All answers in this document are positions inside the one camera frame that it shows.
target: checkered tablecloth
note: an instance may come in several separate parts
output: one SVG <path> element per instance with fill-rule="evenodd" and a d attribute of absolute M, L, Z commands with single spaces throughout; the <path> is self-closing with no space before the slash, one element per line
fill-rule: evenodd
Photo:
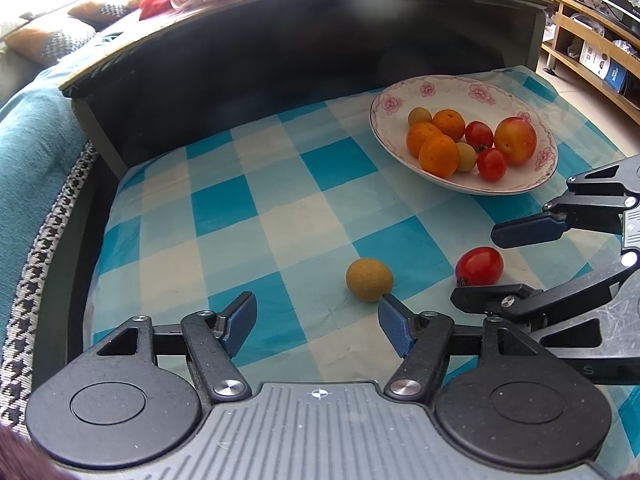
<path fill-rule="evenodd" d="M 555 133 L 556 175 L 530 194 L 481 197 L 423 180 L 378 144 L 369 126 L 375 92 L 267 117 L 133 168 L 120 184 L 95 271 L 86 323 L 93 340 L 136 314 L 155 324 L 220 310 L 244 290 L 258 321 L 235 362 L 260 381 L 385 383 L 400 359 L 376 305 L 346 289 L 348 265 L 385 262 L 393 290 L 416 312 L 464 324 L 449 301 L 454 266 L 491 243 L 495 222 L 539 212 L 565 179 L 622 158 L 584 116 L 525 68 L 471 76 L 537 109 Z M 570 231 L 561 240 L 502 252 L 501 282 L 549 288 L 620 255 L 611 235 Z M 470 366 L 453 360 L 450 370 Z M 187 376 L 184 360 L 163 367 Z M 600 464 L 638 468 L 640 388 L 605 389 L 614 423 Z"/>

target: white plate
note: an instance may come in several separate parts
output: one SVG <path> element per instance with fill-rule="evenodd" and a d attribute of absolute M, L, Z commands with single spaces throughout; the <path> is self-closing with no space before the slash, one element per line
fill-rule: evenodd
<path fill-rule="evenodd" d="M 501 120 L 517 116 L 529 121 L 536 131 L 538 146 L 531 160 L 517 168 L 509 166 L 498 182 L 486 182 L 478 168 L 470 173 L 454 173 L 449 179 L 427 173 L 409 153 L 405 139 L 407 117 L 414 108 L 432 114 L 444 108 L 460 112 L 465 122 L 482 121 L 493 131 Z M 414 77 L 391 85 L 371 105 L 371 127 L 376 139 L 397 160 L 427 180 L 462 193 L 514 195 L 541 186 L 558 166 L 558 146 L 548 126 L 527 104 L 489 83 L 450 75 Z"/>

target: houndstooth fabric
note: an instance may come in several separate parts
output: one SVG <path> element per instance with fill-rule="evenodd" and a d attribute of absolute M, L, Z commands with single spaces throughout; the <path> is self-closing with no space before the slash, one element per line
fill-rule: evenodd
<path fill-rule="evenodd" d="M 114 18 L 122 18 L 131 11 L 129 7 L 122 4 L 102 4 L 100 6 L 100 14 L 106 14 L 107 16 L 113 16 Z"/>
<path fill-rule="evenodd" d="M 33 345 L 49 264 L 97 153 L 90 142 L 80 153 L 33 242 L 12 304 L 2 348 L 0 422 L 28 436 L 24 412 L 31 395 Z"/>
<path fill-rule="evenodd" d="M 62 59 L 83 46 L 95 36 L 95 29 L 91 25 L 73 20 L 65 25 L 65 30 L 54 32 L 42 48 L 42 57 Z"/>

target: box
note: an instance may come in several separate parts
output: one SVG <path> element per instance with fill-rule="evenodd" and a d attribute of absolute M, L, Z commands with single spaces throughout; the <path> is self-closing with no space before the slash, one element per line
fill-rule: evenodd
<path fill-rule="evenodd" d="M 626 68 L 615 59 L 600 52 L 586 41 L 580 53 L 580 64 L 591 70 L 596 76 L 611 86 L 616 92 L 622 93 L 625 88 Z"/>

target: wooden cabinet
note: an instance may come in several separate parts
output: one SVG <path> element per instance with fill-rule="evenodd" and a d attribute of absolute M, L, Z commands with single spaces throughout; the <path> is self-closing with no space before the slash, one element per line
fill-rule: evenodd
<path fill-rule="evenodd" d="M 553 0 L 556 10 L 556 34 L 553 40 L 542 43 L 541 47 L 549 54 L 547 67 L 553 69 L 557 61 L 569 67 L 572 71 L 581 76 L 585 81 L 597 88 L 602 94 L 615 103 L 623 112 L 631 117 L 637 124 L 640 124 L 640 111 L 624 96 L 617 93 L 611 86 L 591 72 L 587 67 L 581 65 L 577 60 L 567 56 L 567 47 L 574 37 L 583 39 L 594 48 L 607 54 L 612 59 L 620 63 L 628 72 L 640 78 L 640 60 L 629 55 L 612 41 L 603 38 L 590 28 L 571 19 L 576 12 L 589 16 L 594 21 L 600 23 L 610 33 L 622 40 L 628 41 L 638 52 L 640 52 L 640 40 L 629 31 L 620 27 L 616 23 L 608 20 L 605 16 L 595 10 L 574 0 Z"/>

